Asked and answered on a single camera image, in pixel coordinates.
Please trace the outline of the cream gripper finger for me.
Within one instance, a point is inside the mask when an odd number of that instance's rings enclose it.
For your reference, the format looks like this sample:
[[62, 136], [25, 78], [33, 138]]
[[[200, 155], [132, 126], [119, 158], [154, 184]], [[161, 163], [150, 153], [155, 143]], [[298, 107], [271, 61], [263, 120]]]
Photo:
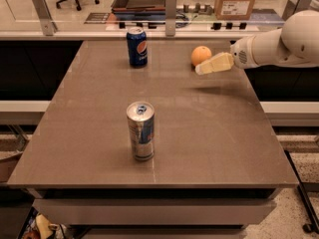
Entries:
[[203, 61], [195, 67], [198, 75], [206, 75], [210, 73], [218, 73], [228, 71], [234, 65], [233, 57], [229, 53], [218, 53], [211, 58]]

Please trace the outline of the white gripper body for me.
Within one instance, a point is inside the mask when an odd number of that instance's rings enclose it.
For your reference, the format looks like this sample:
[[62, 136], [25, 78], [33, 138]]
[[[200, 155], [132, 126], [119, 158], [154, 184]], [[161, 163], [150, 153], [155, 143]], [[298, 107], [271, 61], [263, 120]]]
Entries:
[[254, 36], [244, 37], [230, 45], [230, 54], [233, 57], [236, 67], [240, 69], [251, 69], [258, 67], [252, 53], [253, 40]]

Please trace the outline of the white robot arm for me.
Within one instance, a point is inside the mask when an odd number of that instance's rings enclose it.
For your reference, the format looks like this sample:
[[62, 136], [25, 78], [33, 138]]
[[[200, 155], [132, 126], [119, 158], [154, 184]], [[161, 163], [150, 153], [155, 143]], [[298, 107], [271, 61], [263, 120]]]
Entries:
[[195, 67], [198, 75], [261, 66], [310, 68], [319, 65], [319, 12], [304, 10], [290, 16], [280, 29], [237, 40]]

